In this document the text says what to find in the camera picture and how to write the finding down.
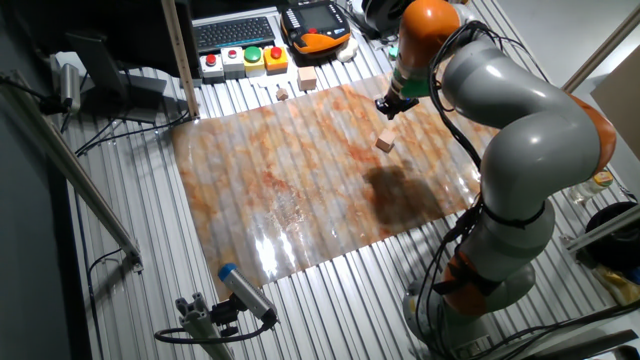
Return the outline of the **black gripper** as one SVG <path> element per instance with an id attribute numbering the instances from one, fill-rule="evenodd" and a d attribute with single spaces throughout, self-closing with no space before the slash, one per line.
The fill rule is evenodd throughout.
<path id="1" fill-rule="evenodd" d="M 417 98 L 402 98 L 393 94 L 375 100 L 376 109 L 388 119 L 394 119 L 397 111 L 407 112 L 419 104 Z"/>

